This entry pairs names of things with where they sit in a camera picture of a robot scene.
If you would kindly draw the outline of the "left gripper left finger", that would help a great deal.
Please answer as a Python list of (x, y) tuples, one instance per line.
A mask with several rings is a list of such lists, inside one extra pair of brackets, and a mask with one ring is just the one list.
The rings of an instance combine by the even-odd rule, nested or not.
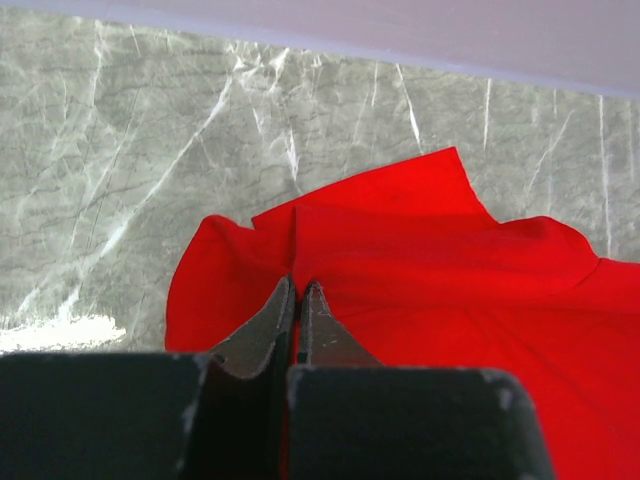
[(295, 290), (215, 347), (1, 359), (5, 479), (274, 479)]

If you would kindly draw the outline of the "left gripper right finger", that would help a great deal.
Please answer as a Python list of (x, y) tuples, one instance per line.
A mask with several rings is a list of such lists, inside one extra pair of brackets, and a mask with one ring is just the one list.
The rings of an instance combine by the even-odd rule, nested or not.
[(287, 380), (292, 479), (551, 479), (532, 399), (493, 368), (390, 367), (310, 284)]

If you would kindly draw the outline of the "red t shirt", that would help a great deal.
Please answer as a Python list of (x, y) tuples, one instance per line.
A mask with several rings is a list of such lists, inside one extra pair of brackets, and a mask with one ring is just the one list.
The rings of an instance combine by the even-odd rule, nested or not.
[(205, 218), (171, 281), (165, 346), (209, 349), (278, 281), (324, 289), (392, 366), (497, 367), (532, 395), (562, 479), (639, 475), (639, 267), (542, 216), (495, 220), (455, 149), (256, 216)]

